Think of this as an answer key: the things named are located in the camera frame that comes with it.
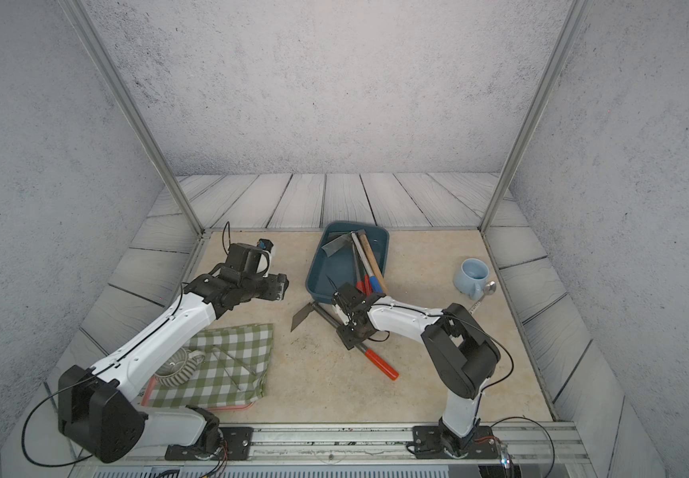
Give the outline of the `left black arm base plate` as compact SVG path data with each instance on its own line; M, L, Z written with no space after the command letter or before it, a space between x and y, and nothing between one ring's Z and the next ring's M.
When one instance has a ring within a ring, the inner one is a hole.
M245 461L249 458L254 428L220 426L203 432L193 445L170 445L166 461Z

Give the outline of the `wooden handle hoe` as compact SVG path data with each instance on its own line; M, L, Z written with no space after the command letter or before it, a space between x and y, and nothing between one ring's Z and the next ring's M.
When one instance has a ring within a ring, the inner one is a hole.
M362 244L362 249L364 249L364 254L366 254L366 260L368 260L368 264L370 264L370 269L372 269L372 277L376 278L376 282L380 284L380 291L388 295L390 291L388 291L388 286L386 286L386 280L384 280L382 270L380 270L380 267L378 266L378 261L376 261L374 251L372 251L370 241L368 241L368 237L366 236L366 231L359 230L356 233L356 235L358 235L358 240L360 240L360 244Z

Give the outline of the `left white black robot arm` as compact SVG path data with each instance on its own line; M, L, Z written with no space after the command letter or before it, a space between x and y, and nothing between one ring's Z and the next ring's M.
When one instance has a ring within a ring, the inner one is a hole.
M131 450L181 446L204 459L222 442L219 420L192 406L155 411L135 406L143 386L193 336L253 299L280 301L284 274L240 273L221 267L183 287L178 299L142 332L89 368L72 366L59 379L58 430L104 463Z

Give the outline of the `chrome hoe blue grip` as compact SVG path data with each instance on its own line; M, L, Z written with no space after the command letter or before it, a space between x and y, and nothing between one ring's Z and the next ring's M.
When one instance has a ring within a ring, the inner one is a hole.
M350 235L350 242L352 242L352 245L356 248L356 254L358 254L358 259L360 259L360 264L362 264L362 269L364 269L364 273L362 273L362 276L364 276L364 279L362 279L364 292L368 294L382 293L382 285L378 282L378 278L374 276L374 271L372 271L372 266L370 266L370 262L368 262L368 257L366 257L366 252L364 252L362 244L360 244L358 234L354 231L350 231L348 235Z

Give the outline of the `green hoe red grip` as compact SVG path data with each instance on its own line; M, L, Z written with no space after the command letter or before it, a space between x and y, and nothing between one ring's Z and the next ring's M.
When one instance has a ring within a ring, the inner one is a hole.
M362 262L360 262L360 255L358 255L354 240L350 241L350 249L352 249L352 262L354 262L354 276L356 277L354 286L366 295L368 294L368 275L362 272Z

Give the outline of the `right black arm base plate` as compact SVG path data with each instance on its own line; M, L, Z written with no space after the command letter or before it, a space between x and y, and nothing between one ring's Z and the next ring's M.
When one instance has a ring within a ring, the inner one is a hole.
M417 459L476 459L500 457L498 438L490 426L479 425L463 437L445 426L418 425L412 428L412 440L406 450Z

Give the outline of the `grey hoe red grip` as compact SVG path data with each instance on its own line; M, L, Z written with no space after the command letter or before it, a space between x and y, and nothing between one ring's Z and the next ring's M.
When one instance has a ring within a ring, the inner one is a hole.
M336 253L345 250L346 247L350 248L350 235L348 232L338 232L334 233L330 241L322 246L322 250L328 257L333 257Z
M383 358L381 358L375 351L359 341L352 331L341 320L335 318L330 314L321 304L317 302L310 302L306 304L301 310L298 310L292 318L291 331L294 332L304 320L312 313L316 312L336 331L340 340L348 350L357 349L365 357L367 357L377 368L379 368L391 380L397 380L399 373Z

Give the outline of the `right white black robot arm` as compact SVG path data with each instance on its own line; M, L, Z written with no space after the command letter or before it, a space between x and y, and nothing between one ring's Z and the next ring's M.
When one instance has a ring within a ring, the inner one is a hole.
M481 396L500 360L495 341L459 304L428 309L398 302L384 294L348 298L334 294L333 305L344 319L338 334L351 349L378 332L403 336L425 346L448 390L438 422L442 449L453 457L467 453L479 423Z

